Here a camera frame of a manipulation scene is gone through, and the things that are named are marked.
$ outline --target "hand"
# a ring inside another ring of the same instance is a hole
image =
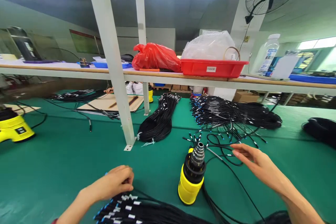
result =
[[[259,149],[246,144],[232,144],[233,154],[254,173],[264,184],[284,195],[292,185],[272,160]]]
[[[113,198],[119,193],[133,190],[134,173],[129,166],[121,165],[110,170],[93,184],[84,188],[81,193],[95,203]]]
[[[114,92],[114,89],[113,89],[113,87],[110,87],[110,88],[104,90],[104,92],[105,92],[105,93],[113,93],[113,92]]]

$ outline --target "blue plastic container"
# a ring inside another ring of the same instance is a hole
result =
[[[95,67],[97,67],[97,68],[108,68],[107,67],[107,63],[105,63],[105,62],[96,62],[96,61],[94,61],[93,62],[93,64],[94,64],[94,66]],[[123,64],[123,66],[122,66],[123,68],[131,68],[132,67],[132,64]]]
[[[311,82],[311,83],[323,83],[323,84],[336,84],[336,78],[334,77],[317,77],[309,75],[290,75],[289,78],[293,81]]]

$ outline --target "wall fan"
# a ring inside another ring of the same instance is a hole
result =
[[[249,24],[253,15],[262,15],[274,11],[287,3],[289,0],[245,0],[246,9],[250,13],[245,17],[246,24]]]

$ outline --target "clear plastic bag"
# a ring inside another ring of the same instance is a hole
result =
[[[235,47],[234,44],[227,31],[204,30],[202,35],[185,46],[182,59],[236,60],[238,54],[235,49],[230,48]]]
[[[168,69],[173,72],[181,72],[181,60],[168,47],[154,43],[138,44],[134,47],[134,51],[139,51],[132,61],[132,67],[135,70],[141,68]]]

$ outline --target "green workbench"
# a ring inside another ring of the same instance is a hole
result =
[[[90,133],[87,119],[76,112],[58,108],[42,99],[25,103],[41,107],[40,111],[48,113],[48,118],[34,129],[37,135],[32,140],[0,143],[1,224],[49,224],[68,207],[79,190],[121,164],[133,168],[135,188],[190,214],[216,222],[202,192],[192,206],[183,205],[177,195],[181,166],[189,148],[189,142],[182,137],[199,129],[189,111],[188,99],[182,98],[178,103],[173,129],[166,139],[143,148],[143,143],[136,142],[130,152],[123,151],[126,144],[118,120],[88,115],[92,119]],[[74,107],[73,103],[59,105]],[[154,97],[151,112],[157,106]],[[274,112],[283,119],[283,126],[275,131],[258,131],[268,141],[267,144],[257,141],[261,150],[270,156],[324,220],[336,223],[336,150],[315,142],[301,130],[302,123],[310,117],[335,120],[336,111],[278,106]],[[143,110],[132,114],[135,134],[145,119],[143,114]],[[32,112],[26,114],[25,119],[32,126],[39,123],[43,115]],[[253,146],[251,141],[245,140],[245,143]],[[206,152],[206,160],[211,157],[213,154]],[[232,168],[264,217],[285,209],[278,195],[247,167]],[[260,220],[237,179],[219,160],[214,159],[208,164],[205,183],[210,196],[229,215],[245,223]],[[92,218],[103,205],[104,202],[94,205],[82,223],[94,223]]]

